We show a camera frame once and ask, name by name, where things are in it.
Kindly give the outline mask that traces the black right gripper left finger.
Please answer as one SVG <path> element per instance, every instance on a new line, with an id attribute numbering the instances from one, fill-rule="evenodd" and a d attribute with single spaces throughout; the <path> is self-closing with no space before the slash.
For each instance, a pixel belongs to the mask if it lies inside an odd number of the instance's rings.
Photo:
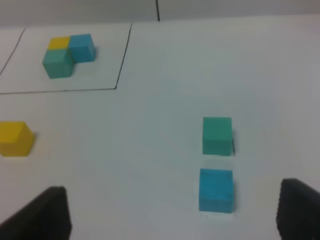
<path id="1" fill-rule="evenodd" d="M 68 240 L 72 221 L 67 190 L 52 186 L 0 224 L 2 240 Z"/>

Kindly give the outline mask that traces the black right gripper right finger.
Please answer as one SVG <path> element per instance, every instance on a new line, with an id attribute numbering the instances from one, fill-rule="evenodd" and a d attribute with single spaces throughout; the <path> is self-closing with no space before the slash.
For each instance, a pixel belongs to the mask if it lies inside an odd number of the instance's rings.
<path id="1" fill-rule="evenodd" d="M 299 179 L 283 179 L 276 226 L 282 240 L 318 240 L 320 193 Z"/>

